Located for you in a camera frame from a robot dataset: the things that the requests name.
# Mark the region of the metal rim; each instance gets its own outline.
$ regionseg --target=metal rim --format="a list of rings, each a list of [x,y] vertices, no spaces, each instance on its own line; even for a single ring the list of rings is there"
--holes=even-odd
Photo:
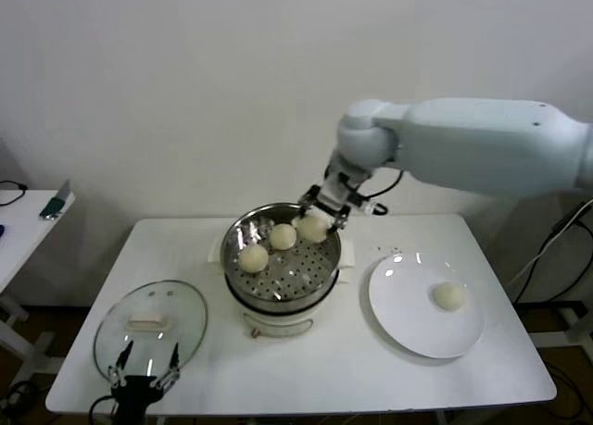
[[[105,315],[103,316],[103,318],[101,319],[101,322],[99,323],[99,326],[97,327],[96,331],[95,331],[95,337],[93,338],[93,361],[95,363],[95,367],[97,368],[97,370],[99,371],[99,374],[101,374],[101,377],[103,377],[103,379],[105,379],[106,381],[109,381],[109,378],[103,373],[103,371],[101,370],[101,367],[99,366],[99,362],[97,361],[97,357],[96,357],[96,341],[97,341],[97,337],[99,336],[99,332],[101,331],[101,328],[103,327],[103,324],[105,323],[105,320],[107,320],[107,318],[109,317],[109,314],[111,314],[111,312],[113,312],[113,310],[118,307],[119,305],[121,305],[121,303],[123,303],[123,301],[130,295],[135,293],[136,291],[140,291],[141,289],[144,289],[146,286],[150,286],[152,284],[159,284],[159,283],[166,283],[166,282],[174,282],[174,283],[181,283],[184,284],[188,287],[190,287],[191,289],[193,289],[194,291],[196,291],[197,295],[202,299],[202,303],[204,304],[204,331],[202,332],[202,336],[200,337],[200,339],[197,341],[196,344],[196,350],[194,351],[194,353],[180,366],[180,368],[182,368],[185,364],[187,364],[187,362],[189,362],[191,360],[191,358],[194,356],[194,354],[197,352],[197,350],[200,348],[200,346],[202,345],[202,342],[204,341],[204,337],[206,336],[206,332],[208,330],[208,304],[206,303],[206,298],[204,297],[204,295],[200,292],[199,289],[197,289],[193,284],[188,283],[187,281],[181,281],[181,280],[160,280],[160,281],[151,281],[150,283],[145,283],[141,286],[138,286],[137,288],[132,289],[131,291],[129,291],[128,293],[126,293],[117,303],[114,303],[113,306],[105,313]]]
[[[337,281],[337,274],[338,274],[337,267],[338,267],[338,263],[339,263],[340,252],[341,252],[341,241],[340,241],[339,234],[337,232],[332,232],[331,239],[328,239],[329,243],[326,244],[324,247],[325,250],[320,249],[320,250],[316,251],[317,254],[319,254],[317,256],[318,257],[317,259],[322,258],[325,260],[329,260],[327,262],[329,264],[329,266],[325,266],[325,270],[326,270],[325,277],[320,275],[319,278],[321,280],[319,280],[319,281],[321,283],[317,286],[317,289],[312,290],[308,294],[301,295],[298,298],[291,297],[288,299],[282,299],[282,300],[279,299],[278,301],[275,301],[275,300],[270,300],[269,298],[267,298],[265,296],[261,296],[259,294],[254,294],[249,291],[246,291],[245,288],[242,287],[242,285],[244,283],[240,280],[237,280],[238,278],[240,279],[241,277],[243,277],[243,272],[241,272],[239,269],[236,268],[236,264],[235,264],[236,260],[233,260],[235,258],[234,253],[236,252],[237,239],[235,237],[237,235],[237,231],[240,230],[243,232],[243,235],[245,235],[246,229],[248,229],[249,224],[255,222],[256,226],[258,226],[257,227],[258,230],[256,231],[255,234],[253,234],[253,233],[251,234],[251,236],[253,238],[254,235],[258,236],[258,233],[261,233],[259,231],[259,227],[263,226],[263,225],[258,224],[261,219],[264,219],[264,220],[272,219],[272,220],[275,220],[276,222],[287,222],[286,219],[292,217],[291,212],[294,211],[294,216],[297,216],[297,213],[300,208],[301,208],[300,205],[297,205],[294,203],[274,203],[274,204],[256,207],[256,208],[246,212],[243,216],[241,216],[236,221],[234,221],[233,224],[228,228],[227,232],[225,233],[225,235],[222,239],[220,255],[221,255],[221,264],[224,269],[224,277],[225,277],[227,286],[229,286],[231,294],[233,294],[233,297],[235,299],[237,299],[237,301],[239,301],[246,308],[253,310],[254,312],[258,312],[263,315],[271,315],[271,316],[275,316],[275,317],[297,314],[299,312],[306,311],[306,310],[312,308],[313,306],[316,306],[321,300],[323,300],[326,297],[326,295],[328,293],[330,293],[334,289],[335,282]],[[253,277],[249,277],[249,278],[261,279],[261,276],[259,276],[258,274],[254,274]],[[317,274],[315,274],[314,277],[311,276],[311,278],[317,279],[318,278]],[[262,283],[260,281],[259,284],[260,285],[267,284],[267,282]],[[311,281],[309,281],[309,279],[308,279],[307,285],[311,285]]]

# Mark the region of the steamed bun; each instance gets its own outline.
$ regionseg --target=steamed bun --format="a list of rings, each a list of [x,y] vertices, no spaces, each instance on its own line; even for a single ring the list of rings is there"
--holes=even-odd
[[[290,249],[297,242],[297,231],[290,224],[277,224],[271,228],[270,244],[278,251]]]
[[[465,289],[459,283],[446,281],[433,290],[436,303],[447,311],[457,311],[465,303]]]
[[[239,268],[249,274],[263,271],[268,266],[268,251],[259,244],[250,244],[239,253]]]
[[[325,220],[307,215],[298,221],[296,231],[305,240],[322,243],[327,238],[328,226]]]

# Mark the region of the cable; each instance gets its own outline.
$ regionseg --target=cable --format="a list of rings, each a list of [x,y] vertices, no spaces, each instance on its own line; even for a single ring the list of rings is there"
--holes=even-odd
[[[541,246],[539,246],[539,251],[537,251],[538,254],[542,253],[542,251],[546,248],[546,246],[549,243],[549,241],[551,240],[551,238],[552,238],[552,234],[548,235],[548,238],[546,240],[544,240],[544,243],[542,243]],[[534,261],[534,264],[531,266],[531,270],[529,270],[529,275],[527,276],[527,279],[525,280],[523,288],[521,288],[521,291],[519,292],[519,295],[517,295],[517,298],[515,298],[515,301],[512,302],[514,305],[519,302],[519,299],[524,294],[525,290],[527,289],[527,286],[529,286],[529,283],[531,282],[531,279],[534,276],[534,272],[536,271],[537,263],[539,263],[539,258],[536,261]]]
[[[591,240],[593,240],[593,231],[591,231],[591,229],[588,228],[585,224],[583,224],[580,221],[577,221],[574,225],[585,230],[585,232],[588,233]],[[545,300],[544,303],[551,302],[552,300],[559,298],[560,296],[565,295],[566,293],[571,291],[581,280],[583,280],[585,275],[587,275],[587,271],[591,268],[592,264],[593,264],[593,250],[591,250],[591,255],[589,256],[589,260],[588,260],[587,264],[585,265],[585,267],[583,268],[583,270],[581,270],[581,273],[578,274],[578,277],[576,277],[576,279],[566,289],[564,289],[560,293],[557,293],[556,295],[549,298],[548,300]]]
[[[10,200],[7,203],[0,203],[0,206],[12,205],[16,201],[18,201],[20,198],[25,196],[25,193],[27,193],[27,190],[29,189],[29,187],[26,184],[23,184],[22,182],[12,181],[12,180],[2,180],[2,181],[0,181],[0,184],[4,184],[5,182],[9,182],[10,184],[14,184],[15,186],[17,186],[19,188],[19,190],[21,191],[21,194],[18,197],[16,197],[15,199]]]
[[[583,207],[581,207],[576,214],[574,214],[574,216],[564,225],[564,227],[561,229],[560,232],[558,232],[556,235],[554,235],[551,240],[548,242],[548,244],[546,244],[546,246],[542,249],[542,251],[540,253],[538,253],[536,256],[534,256],[529,263],[527,263],[519,272],[517,272],[517,274],[509,280],[509,282],[507,283],[508,285],[512,285],[514,284],[523,274],[526,270],[529,269],[529,267],[536,262],[536,260],[538,260],[541,256],[543,256],[544,254],[546,254],[546,251],[548,250],[548,248],[556,241],[560,238],[560,236],[573,225],[573,221],[575,221],[576,219],[578,219],[579,215],[581,215],[581,213],[587,208],[589,207],[591,204],[593,204],[593,198],[591,198],[589,201],[587,201],[585,203],[585,205]]]
[[[377,203],[372,210],[372,214],[378,217],[382,217],[383,215],[387,215],[389,213],[389,209],[387,209],[386,205],[382,205],[381,203]]]
[[[374,194],[370,194],[370,195],[364,195],[365,198],[375,198],[379,195],[383,195],[388,193],[390,190],[392,190],[394,187],[396,187],[399,182],[401,181],[401,179],[404,177],[404,171],[400,170],[399,171],[399,175],[397,175],[396,180],[393,182],[393,184],[391,184],[389,187],[385,187],[382,191],[379,192],[375,192]]]
[[[113,414],[115,413],[116,407],[118,406],[117,402],[113,403],[113,406],[111,407],[111,412],[109,413],[109,416],[112,418]]]
[[[10,420],[11,424],[23,425],[17,418],[31,411],[39,399],[39,394],[49,391],[49,388],[51,388],[51,385],[40,390],[33,381],[15,383],[8,389],[6,395],[0,399],[0,405],[2,405],[0,413]],[[55,415],[44,425],[50,425],[60,418],[61,415]]]
[[[96,406],[99,405],[101,402],[105,402],[106,400],[111,400],[111,399],[113,399],[112,395],[104,395],[102,397],[99,397],[98,399],[96,399],[93,402],[93,404],[89,408],[89,424],[90,425],[95,425],[95,419],[93,419],[93,413],[95,412]]]
[[[593,409],[591,409],[591,407],[585,400],[585,397],[583,396],[581,391],[578,389],[578,386],[576,386],[576,383],[574,383],[574,381],[570,377],[568,377],[568,375],[564,371],[562,371],[560,368],[558,368],[557,366],[551,364],[550,362],[548,362],[546,360],[544,360],[544,363],[546,364],[547,367],[549,367],[549,369],[553,369],[554,371],[556,371],[560,374],[560,375],[558,375],[558,374],[550,373],[549,375],[552,377],[552,379],[561,381],[564,385],[566,385],[574,393],[574,395],[576,395],[576,398],[579,402],[579,406],[578,406],[577,412],[566,415],[566,416],[560,415],[558,413],[554,413],[553,411],[551,411],[550,409],[548,409],[544,406],[542,406],[542,408],[544,410],[546,410],[555,419],[562,419],[562,420],[576,419],[585,410],[587,410],[587,412],[589,413],[591,418],[593,418]]]

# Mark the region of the table leg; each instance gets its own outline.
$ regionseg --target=table leg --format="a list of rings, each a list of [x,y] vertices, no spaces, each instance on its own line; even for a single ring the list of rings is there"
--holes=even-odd
[[[35,344],[30,344],[8,325],[0,322],[0,345],[22,360],[13,384],[26,381],[35,373],[57,374],[64,359],[45,355],[55,336],[53,332],[42,332]]]
[[[589,361],[593,363],[593,313],[586,314],[579,319],[570,308],[560,309],[562,317],[569,325],[566,331],[532,332],[529,334],[536,348],[557,348],[566,346],[581,346]]]
[[[438,425],[447,425],[447,418],[445,417],[445,411],[442,409],[438,409],[435,411],[436,414],[436,423]]]
[[[17,320],[27,321],[29,318],[29,313],[7,294],[0,295],[0,307],[10,314],[6,321],[8,326],[14,325]]]
[[[32,358],[35,354],[35,347],[4,322],[0,322],[0,345],[21,360]]]

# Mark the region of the black cable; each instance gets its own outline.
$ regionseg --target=black cable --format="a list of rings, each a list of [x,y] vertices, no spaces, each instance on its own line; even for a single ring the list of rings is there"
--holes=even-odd
[[[539,250],[537,251],[537,255],[539,255],[539,254],[542,253],[542,251],[546,248],[546,246],[552,240],[552,238],[554,238],[554,236],[555,235],[552,234],[552,233],[550,235],[548,235],[548,238],[546,238],[546,240],[544,240],[544,243],[542,243],[541,246],[539,246]],[[529,275],[527,276],[527,279],[525,280],[525,283],[523,284],[523,288],[521,288],[521,291],[519,292],[519,295],[517,295],[517,297],[515,298],[515,301],[512,302],[514,305],[519,302],[519,299],[524,294],[525,290],[527,289],[527,286],[529,286],[529,283],[531,282],[531,279],[533,279],[534,272],[536,271],[537,263],[539,263],[539,258],[536,261],[534,261],[534,264],[533,265],[531,265],[531,269],[529,269]]]
[[[389,213],[389,209],[387,209],[386,205],[382,205],[381,203],[377,203],[372,210],[372,214],[382,217],[383,215],[387,215]]]
[[[578,226],[581,229],[583,229],[589,235],[589,238],[591,240],[593,240],[593,232],[585,224],[583,224],[581,221],[577,221],[574,225],[575,226]],[[554,295],[553,297],[549,298],[548,300],[545,300],[544,303],[551,302],[552,300],[554,300],[554,299],[556,299],[556,298],[558,298],[558,297],[560,297],[562,295],[565,295],[566,293],[568,293],[569,291],[571,291],[581,280],[583,280],[583,278],[585,277],[585,275],[587,275],[587,272],[591,268],[591,265],[592,264],[593,264],[593,249],[591,249],[591,255],[589,256],[589,260],[588,260],[587,264],[585,265],[585,267],[583,268],[583,270],[581,270],[581,273],[578,274],[578,277],[576,277],[576,279],[566,289],[564,289],[560,293],[557,293],[556,295]]]
[[[93,404],[89,408],[89,424],[90,425],[95,425],[95,419],[93,419],[93,413],[95,412],[96,406],[99,405],[101,402],[105,402],[106,400],[111,400],[111,399],[113,399],[112,395],[104,395],[102,397],[99,397],[98,399],[96,399],[93,402]]]
[[[546,360],[544,360],[544,363],[546,364],[546,366],[549,369],[553,369],[554,371],[556,371],[560,374],[560,375],[558,375],[558,374],[550,373],[550,376],[552,377],[552,379],[555,379],[557,381],[561,381],[562,383],[564,383],[564,385],[566,385],[574,393],[574,395],[576,395],[576,398],[579,401],[579,407],[578,407],[578,411],[576,413],[573,413],[573,414],[570,414],[567,416],[560,415],[558,413],[554,413],[553,411],[551,411],[550,409],[548,409],[544,406],[542,408],[544,410],[546,410],[552,417],[554,417],[556,419],[562,419],[562,420],[576,419],[583,413],[584,410],[587,410],[587,412],[589,413],[591,418],[593,418],[593,409],[591,409],[591,407],[585,400],[583,393],[581,393],[581,391],[578,389],[578,386],[576,386],[576,383],[574,383],[574,381],[570,377],[568,377],[568,375],[564,371],[562,371],[560,368],[558,368],[557,366],[551,364],[550,362],[548,362]]]
[[[26,184],[23,184],[22,182],[18,182],[18,181],[2,180],[2,181],[0,181],[0,184],[4,184],[5,182],[9,182],[10,184],[14,184],[15,186],[17,186],[19,188],[19,190],[21,191],[21,194],[18,197],[16,197],[15,199],[10,200],[7,203],[0,203],[0,206],[10,206],[10,205],[12,205],[16,201],[18,201],[20,198],[22,198],[23,196],[25,196],[25,193],[27,193],[27,190],[29,189],[29,187]]]
[[[10,419],[10,423],[23,425],[17,418],[31,411],[39,399],[39,394],[49,391],[49,388],[51,385],[40,390],[33,381],[17,382],[8,389],[6,395],[1,399],[1,403],[6,406],[0,408],[0,412],[4,417]],[[61,415],[55,415],[44,425],[50,425],[61,417]]]
[[[393,184],[391,184],[389,187],[385,187],[382,191],[379,192],[375,192],[374,194],[370,194],[370,195],[364,195],[365,198],[375,198],[379,195],[383,195],[386,194],[387,192],[389,192],[391,189],[393,189],[394,187],[396,187],[399,182],[401,181],[401,179],[404,176],[404,171],[400,170],[399,171],[399,175],[397,175],[396,180],[393,182]]]
[[[109,413],[109,417],[110,418],[112,418],[113,415],[115,414],[115,410],[116,410],[117,407],[118,407],[118,403],[117,402],[114,402],[113,403],[113,406],[111,407],[111,412]]]

